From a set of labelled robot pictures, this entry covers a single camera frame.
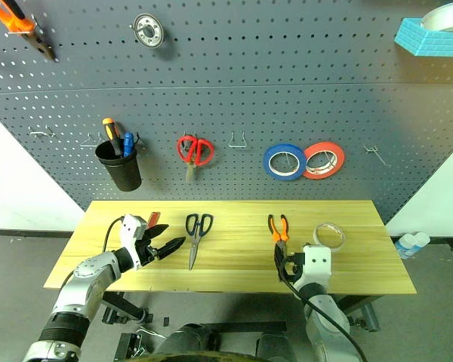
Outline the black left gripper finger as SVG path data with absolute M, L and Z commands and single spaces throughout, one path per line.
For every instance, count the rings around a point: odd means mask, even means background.
M 163 247 L 160 247 L 156 250 L 156 258 L 157 260 L 162 260 L 165 257 L 171 255 L 176 250 L 178 250 L 186 240 L 185 237 L 174 238 L 168 243 L 166 243 Z
M 145 238 L 155 238 L 169 227 L 168 224 L 157 224 L 145 231 Z

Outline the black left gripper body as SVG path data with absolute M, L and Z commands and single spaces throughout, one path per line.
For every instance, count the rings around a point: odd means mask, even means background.
M 136 240 L 135 250 L 140 260 L 141 267 L 155 260 L 159 260 L 159 250 L 151 246 L 151 239 L 148 237 Z

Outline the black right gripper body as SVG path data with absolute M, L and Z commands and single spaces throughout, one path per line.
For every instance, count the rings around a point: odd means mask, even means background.
M 292 253 L 284 258 L 285 278 L 288 282 L 295 282 L 303 274 L 305 253 Z

